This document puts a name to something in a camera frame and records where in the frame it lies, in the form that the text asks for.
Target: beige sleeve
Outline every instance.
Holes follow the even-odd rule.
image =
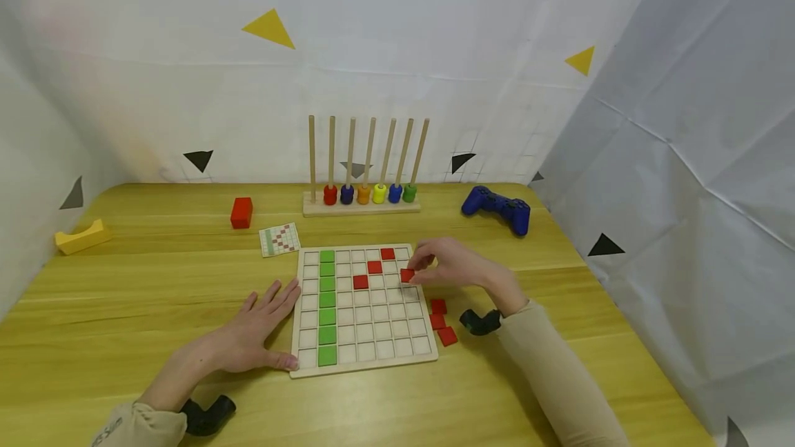
[[[153,410],[146,404],[122,404],[110,413],[91,447],[177,447],[188,427],[183,413]]]
[[[502,346],[522,369],[563,447],[625,447],[627,436],[580,359],[530,301],[502,320]]]

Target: yellow wooden block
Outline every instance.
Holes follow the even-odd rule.
[[[55,244],[64,254],[74,254],[85,248],[107,242],[110,239],[110,230],[105,228],[101,220],[96,220],[83,232],[67,235],[64,232],[55,234]]]

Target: yellow triangle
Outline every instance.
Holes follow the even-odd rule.
[[[588,71],[591,70],[591,59],[594,57],[595,47],[596,46],[590,46],[590,48],[583,50],[580,54],[572,55],[570,58],[566,59],[566,64],[587,76]]]
[[[244,32],[256,34],[265,40],[275,41],[279,45],[286,46],[286,48],[295,49],[293,40],[290,40],[290,35],[284,29],[282,20],[276,13],[276,9],[266,12],[260,17],[248,23],[244,27]]]

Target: right hand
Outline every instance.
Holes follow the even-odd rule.
[[[431,268],[434,260],[438,264]],[[409,280],[412,285],[480,286],[506,317],[527,305],[513,271],[472,252],[456,239],[420,240],[408,269],[415,271]]]

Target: wooden base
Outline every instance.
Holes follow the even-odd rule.
[[[364,216],[366,214],[397,214],[399,212],[419,212],[420,201],[418,198],[414,202],[392,203],[362,203],[353,201],[347,206],[339,200],[334,206],[326,206],[323,199],[318,197],[315,203],[312,202],[312,192],[304,192],[304,217],[318,216]]]

